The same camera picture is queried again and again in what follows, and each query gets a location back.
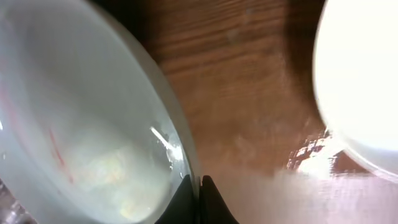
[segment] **white plate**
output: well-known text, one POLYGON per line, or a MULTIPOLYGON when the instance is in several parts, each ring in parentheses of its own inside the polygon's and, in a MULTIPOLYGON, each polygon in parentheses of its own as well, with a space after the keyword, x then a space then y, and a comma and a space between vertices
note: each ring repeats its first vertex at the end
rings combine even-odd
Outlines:
POLYGON ((346 152, 398 178, 398 1, 332 0, 318 27, 313 82, 318 108, 346 152))

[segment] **red stain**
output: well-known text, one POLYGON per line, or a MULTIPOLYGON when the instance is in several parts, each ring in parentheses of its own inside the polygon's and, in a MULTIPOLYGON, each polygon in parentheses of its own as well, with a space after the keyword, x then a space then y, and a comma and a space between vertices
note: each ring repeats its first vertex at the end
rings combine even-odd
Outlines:
POLYGON ((63 158, 62 158, 62 156, 60 154, 57 142, 55 141, 55 137, 54 137, 54 134, 53 134, 51 129, 49 129, 49 134, 50 134, 51 142, 52 142, 53 147, 54 147, 55 154, 57 155, 57 158, 60 161, 61 168, 62 168, 63 172, 68 176, 69 183, 73 184, 74 183, 73 177, 72 177, 72 175, 71 175, 71 173, 70 173, 65 161, 63 160, 63 158))
POLYGON ((57 143, 55 142, 54 134, 52 133, 51 129, 49 130, 49 133, 50 133, 50 138, 51 138, 52 144, 54 146, 55 153, 61 163, 61 166, 65 167, 65 161, 62 159, 60 151, 58 150, 58 146, 57 146, 57 143))
MULTIPOLYGON (((9 119, 10 119, 10 123, 11 123, 11 129, 15 132, 16 134, 16 138, 19 142, 19 144, 21 145, 21 148, 28 154, 29 157, 32 157, 30 151, 29 151, 29 144, 27 143, 28 141, 26 140, 26 138, 24 137, 24 132, 23 132, 23 128, 21 128, 20 126, 20 122, 17 118, 17 110, 15 109, 14 105, 11 103, 11 101, 9 100, 8 96, 7 96, 7 92, 5 90, 5 87, 0 85, 0 104, 2 105, 2 107, 4 108, 5 112, 8 114, 9 119)), ((63 170, 63 172, 68 176, 68 180, 71 184, 74 183, 73 177, 70 174, 65 161, 63 160, 60 151, 58 150, 57 144, 55 142, 55 138, 54 135, 50 129, 50 138, 52 141, 52 144, 54 146, 54 152, 51 152, 53 157, 56 157, 59 161, 60 161, 60 165, 61 168, 63 170)))
POLYGON ((5 112, 10 117, 11 129, 13 129, 13 131, 16 133, 16 137, 19 144, 21 145, 22 149, 28 154, 28 156, 31 157, 28 144, 26 143, 27 141, 23 135, 22 131, 23 129, 21 128, 18 122, 17 113, 16 113, 17 110, 15 109, 14 105, 10 102, 3 85, 0 85, 0 102, 3 105, 5 112))

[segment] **table surface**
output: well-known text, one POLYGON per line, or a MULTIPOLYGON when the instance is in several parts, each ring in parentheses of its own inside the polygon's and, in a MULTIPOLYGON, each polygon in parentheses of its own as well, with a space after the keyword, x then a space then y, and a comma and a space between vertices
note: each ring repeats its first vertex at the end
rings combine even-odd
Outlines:
POLYGON ((97 0, 159 64, 203 174, 245 223, 396 223, 398 187, 348 158, 319 117, 319 0, 97 0))

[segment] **white bowl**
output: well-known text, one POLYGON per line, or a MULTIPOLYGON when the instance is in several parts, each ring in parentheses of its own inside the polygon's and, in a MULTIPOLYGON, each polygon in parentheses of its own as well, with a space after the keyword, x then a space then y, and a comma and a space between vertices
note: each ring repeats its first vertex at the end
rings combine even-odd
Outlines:
POLYGON ((86 1, 0 2, 0 121, 0 178, 41 224, 154 223, 195 178, 162 72, 86 1))
POLYGON ((398 180, 398 2, 325 3, 313 55, 321 116, 349 156, 398 180))

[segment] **wood grain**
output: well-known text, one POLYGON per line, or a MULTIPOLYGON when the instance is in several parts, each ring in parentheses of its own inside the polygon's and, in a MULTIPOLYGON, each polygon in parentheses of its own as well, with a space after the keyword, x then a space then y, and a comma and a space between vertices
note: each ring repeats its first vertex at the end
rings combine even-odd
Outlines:
MULTIPOLYGON (((214 178, 242 223, 323 223, 311 220, 312 212, 302 217, 293 211, 302 201, 302 208, 308 209, 305 211, 329 214, 322 200, 348 200, 329 191, 341 189, 346 185, 343 182, 372 181, 375 184, 369 186, 375 189, 386 185, 396 190, 373 176, 339 179, 322 182, 329 189, 318 201, 302 193, 299 185, 290 189, 291 183, 275 172, 286 167, 297 169, 312 152, 322 150, 322 146, 311 148, 312 144, 326 138, 312 91, 312 52, 323 1, 96 1, 142 42, 164 71, 188 118, 203 173, 214 178), (299 157, 302 148, 307 152, 299 157), (292 157, 295 160, 290 167, 292 157), (256 177, 255 184, 245 185, 252 176, 256 177), (259 177, 267 179, 268 184, 258 185, 259 177), (285 189, 279 192, 278 186, 285 189), (252 193, 239 196, 246 189, 252 193), (289 189, 305 196, 287 200, 284 195, 289 189), (283 201, 280 210, 268 208, 267 213, 258 209, 259 204, 274 204, 267 200, 254 202, 256 195, 267 194, 279 195, 272 198, 283 201), (320 208, 307 204, 312 202, 320 208), (282 217, 285 204, 292 209, 282 217)), ((366 173, 342 152, 333 159, 330 172, 366 173)), ((320 186, 307 180, 303 183, 320 186)), ((347 197, 356 194, 356 189, 363 188, 360 184, 351 187, 347 197)), ((356 210, 344 211, 353 214, 356 210)))

